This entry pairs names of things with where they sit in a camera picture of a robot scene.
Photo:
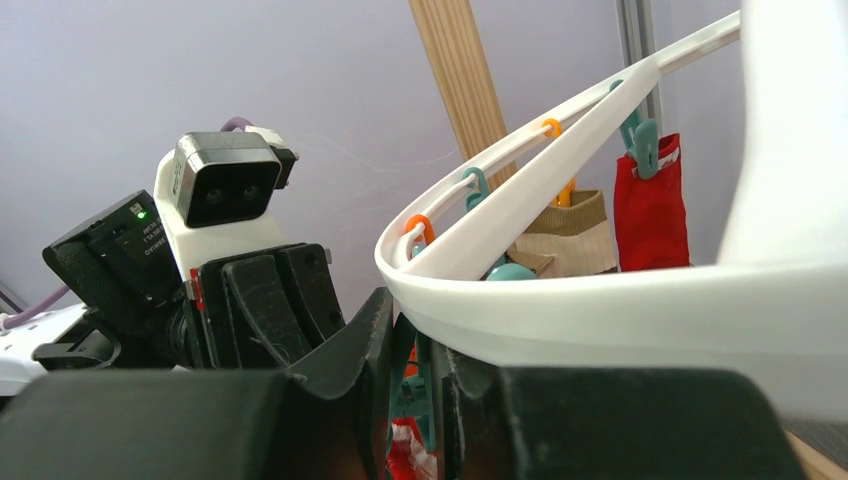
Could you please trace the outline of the teal clothes peg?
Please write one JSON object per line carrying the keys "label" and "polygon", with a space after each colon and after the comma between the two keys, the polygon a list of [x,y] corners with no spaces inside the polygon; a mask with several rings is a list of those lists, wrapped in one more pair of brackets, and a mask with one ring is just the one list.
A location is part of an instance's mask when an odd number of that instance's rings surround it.
{"label": "teal clothes peg", "polygon": [[400,313],[392,330],[390,347],[389,419],[412,418],[428,453],[436,450],[433,418],[430,344],[424,341],[424,358],[417,355],[418,331]]}
{"label": "teal clothes peg", "polygon": [[618,128],[627,155],[636,163],[642,180],[653,178],[659,171],[659,129],[655,119],[644,119],[640,108],[634,109]]}
{"label": "teal clothes peg", "polygon": [[478,167],[466,169],[463,178],[472,179],[468,185],[470,191],[465,197],[465,208],[470,212],[490,194],[490,188],[485,173]]}

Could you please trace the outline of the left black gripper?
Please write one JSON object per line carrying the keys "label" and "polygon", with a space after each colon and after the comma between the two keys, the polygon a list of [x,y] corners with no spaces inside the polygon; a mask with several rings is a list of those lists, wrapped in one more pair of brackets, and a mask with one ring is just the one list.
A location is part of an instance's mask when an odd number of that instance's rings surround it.
{"label": "left black gripper", "polygon": [[213,260],[190,271],[172,317],[172,350],[189,369],[287,367],[345,326],[316,243]]}

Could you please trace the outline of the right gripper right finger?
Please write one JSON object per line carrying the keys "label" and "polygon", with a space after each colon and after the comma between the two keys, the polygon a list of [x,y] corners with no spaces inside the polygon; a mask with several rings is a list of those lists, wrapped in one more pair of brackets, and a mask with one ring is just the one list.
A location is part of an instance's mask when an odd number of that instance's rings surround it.
{"label": "right gripper right finger", "polygon": [[433,344],[444,479],[801,479],[764,394],[731,371],[496,367]]}

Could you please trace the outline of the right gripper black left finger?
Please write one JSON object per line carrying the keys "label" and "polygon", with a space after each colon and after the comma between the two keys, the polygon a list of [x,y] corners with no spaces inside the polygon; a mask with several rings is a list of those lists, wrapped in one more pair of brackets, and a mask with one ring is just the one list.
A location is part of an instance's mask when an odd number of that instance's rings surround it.
{"label": "right gripper black left finger", "polygon": [[1,416],[5,479],[380,479],[393,299],[274,370],[45,375]]}

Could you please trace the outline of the white round clip hanger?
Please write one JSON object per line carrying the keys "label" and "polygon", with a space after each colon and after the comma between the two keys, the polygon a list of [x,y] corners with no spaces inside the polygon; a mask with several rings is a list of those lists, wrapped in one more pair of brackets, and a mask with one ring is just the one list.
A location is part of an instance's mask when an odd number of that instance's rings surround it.
{"label": "white round clip hanger", "polygon": [[[484,273],[661,78],[742,47],[745,150],[716,262],[577,278]],[[374,260],[433,340],[498,366],[738,371],[790,417],[847,418],[847,5],[741,9],[549,111],[563,132],[414,258],[407,220],[439,218],[456,169],[405,207]]]}

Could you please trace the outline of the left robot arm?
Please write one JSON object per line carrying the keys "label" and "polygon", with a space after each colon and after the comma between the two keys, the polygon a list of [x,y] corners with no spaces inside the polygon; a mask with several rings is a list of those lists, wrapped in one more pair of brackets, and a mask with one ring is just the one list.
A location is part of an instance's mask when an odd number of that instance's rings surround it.
{"label": "left robot arm", "polygon": [[345,323],[327,251],[272,242],[179,275],[152,196],[78,225],[43,258],[81,306],[1,326],[1,391],[50,371],[288,367]]}

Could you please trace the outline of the beige brown striped sock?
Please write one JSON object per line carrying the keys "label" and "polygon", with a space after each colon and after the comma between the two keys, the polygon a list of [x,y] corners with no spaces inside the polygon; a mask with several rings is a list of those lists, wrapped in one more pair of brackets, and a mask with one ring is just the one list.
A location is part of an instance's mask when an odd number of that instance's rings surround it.
{"label": "beige brown striped sock", "polygon": [[507,249],[507,259],[540,279],[616,273],[603,192],[576,190],[571,202],[569,207],[547,206]]}

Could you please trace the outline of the wooden hanger stand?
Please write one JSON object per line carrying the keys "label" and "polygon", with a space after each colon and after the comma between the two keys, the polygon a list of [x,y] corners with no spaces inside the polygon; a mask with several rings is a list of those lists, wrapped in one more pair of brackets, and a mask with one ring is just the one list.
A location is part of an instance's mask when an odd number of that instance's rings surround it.
{"label": "wooden hanger stand", "polygon": [[507,135],[467,0],[410,0],[409,7],[464,159]]}

